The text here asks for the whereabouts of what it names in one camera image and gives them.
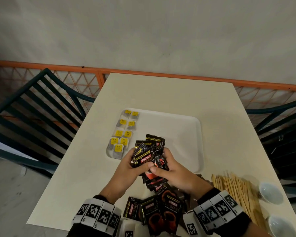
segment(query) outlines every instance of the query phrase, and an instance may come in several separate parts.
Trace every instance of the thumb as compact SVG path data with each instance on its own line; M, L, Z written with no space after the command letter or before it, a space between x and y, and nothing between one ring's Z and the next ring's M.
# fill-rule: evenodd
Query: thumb
M143 165L134 168L136 175L140 175L146 171L148 171L151 167L153 167L153 163L152 162L147 162L144 163Z
M166 179L168 179L168 180L171 179L171 174L172 174L172 173L171 173L170 171L166 171L166 170L160 169L160 168L155 167L155 166L151 167L151 168L150 168L150 171L151 171L152 173L154 173L155 175L157 175L157 176L160 176L160 177L166 178Z

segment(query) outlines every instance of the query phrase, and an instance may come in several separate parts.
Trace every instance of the white wall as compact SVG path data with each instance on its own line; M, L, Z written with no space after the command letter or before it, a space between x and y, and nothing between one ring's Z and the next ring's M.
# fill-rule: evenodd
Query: white wall
M0 0L0 59L296 84L296 0Z

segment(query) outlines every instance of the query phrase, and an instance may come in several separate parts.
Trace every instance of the sleeve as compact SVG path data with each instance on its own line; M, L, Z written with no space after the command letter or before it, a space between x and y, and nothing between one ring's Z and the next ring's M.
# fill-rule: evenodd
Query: sleeve
M116 236L121 214L101 195L86 199L74 216L67 237Z
M202 236L205 232L241 237L247 231L251 219L227 191L213 188L197 203L199 206L183 216L190 236Z

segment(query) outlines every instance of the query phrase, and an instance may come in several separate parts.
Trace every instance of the white table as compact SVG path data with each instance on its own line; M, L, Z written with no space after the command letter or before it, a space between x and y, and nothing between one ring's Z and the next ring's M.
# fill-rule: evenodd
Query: white table
M256 185L274 183L283 192L284 202L260 201L264 217L285 216L296 229L296 215L231 83L125 74L110 74L28 224L70 229L83 201L102 190L119 164L105 150L126 107L198 118L203 133L203 176L210 179L211 174L227 170ZM116 205L124 209L128 196L142 195L142 191L151 195L138 177Z

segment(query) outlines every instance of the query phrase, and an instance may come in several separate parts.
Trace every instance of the right hand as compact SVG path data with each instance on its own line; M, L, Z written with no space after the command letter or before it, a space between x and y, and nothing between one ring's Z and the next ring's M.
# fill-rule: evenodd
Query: right hand
M169 171L158 167L151 167L150 171L152 173L168 179L172 185L188 194L193 195L197 199L201 198L205 193L213 188L205 180L193 174L183 165L178 163L168 148L164 148L163 152L163 157L165 157L168 162Z

